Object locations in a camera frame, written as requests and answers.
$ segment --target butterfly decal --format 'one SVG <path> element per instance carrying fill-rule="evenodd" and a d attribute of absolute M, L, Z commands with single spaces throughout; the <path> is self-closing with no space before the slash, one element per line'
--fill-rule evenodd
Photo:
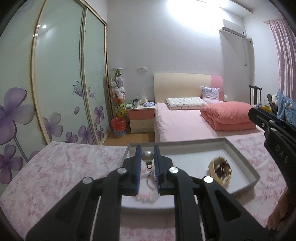
<path fill-rule="evenodd" d="M 77 94 L 77 95 L 79 95 L 80 97 L 83 97 L 83 92 L 82 92 L 82 86 L 81 86 L 81 84 L 78 82 L 78 81 L 76 81 L 76 85 L 73 85 L 73 87 L 74 87 L 74 91 L 73 91 L 73 94 Z"/>

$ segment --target black chair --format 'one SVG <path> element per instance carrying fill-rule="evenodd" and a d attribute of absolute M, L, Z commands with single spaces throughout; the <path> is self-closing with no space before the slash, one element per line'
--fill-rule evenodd
<path fill-rule="evenodd" d="M 254 91 L 254 104 L 258 104 L 258 96 L 257 96 L 257 91 L 260 90 L 260 102 L 261 102 L 261 91 L 262 88 L 259 88 L 254 85 L 249 85 L 250 87 L 250 105 L 252 105 L 252 89 Z"/>

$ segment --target trash bin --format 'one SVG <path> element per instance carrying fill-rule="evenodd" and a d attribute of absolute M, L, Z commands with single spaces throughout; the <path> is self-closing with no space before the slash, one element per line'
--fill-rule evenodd
<path fill-rule="evenodd" d="M 126 119 L 124 117 L 115 117 L 112 119 L 111 126 L 117 137 L 122 137 L 126 134 Z"/>

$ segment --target floral pillow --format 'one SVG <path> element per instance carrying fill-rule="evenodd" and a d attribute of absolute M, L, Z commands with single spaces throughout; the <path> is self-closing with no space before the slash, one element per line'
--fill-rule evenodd
<path fill-rule="evenodd" d="M 219 100 L 220 88 L 209 88 L 202 86 L 202 98 Z"/>
<path fill-rule="evenodd" d="M 200 110 L 207 103 L 200 97 L 168 98 L 170 110 Z"/>

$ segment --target glass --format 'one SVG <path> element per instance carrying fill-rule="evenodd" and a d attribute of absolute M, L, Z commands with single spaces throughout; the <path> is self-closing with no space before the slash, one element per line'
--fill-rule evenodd
<path fill-rule="evenodd" d="M 80 75 L 83 7 L 74 0 L 48 0 L 36 46 L 36 92 L 50 140 L 93 144 Z"/>
<path fill-rule="evenodd" d="M 104 24 L 91 12 L 87 11 L 84 42 L 84 67 L 86 85 L 90 89 L 89 107 L 91 117 L 97 127 L 96 135 L 101 142 L 110 129 L 107 115 Z"/>
<path fill-rule="evenodd" d="M 24 3 L 0 38 L 0 154 L 8 154 L 5 160 L 2 159 L 5 163 L 9 158 L 16 161 L 13 169 L 1 168 L 0 194 L 44 147 L 31 93 L 30 73 L 32 40 L 43 4 L 44 0 Z"/>

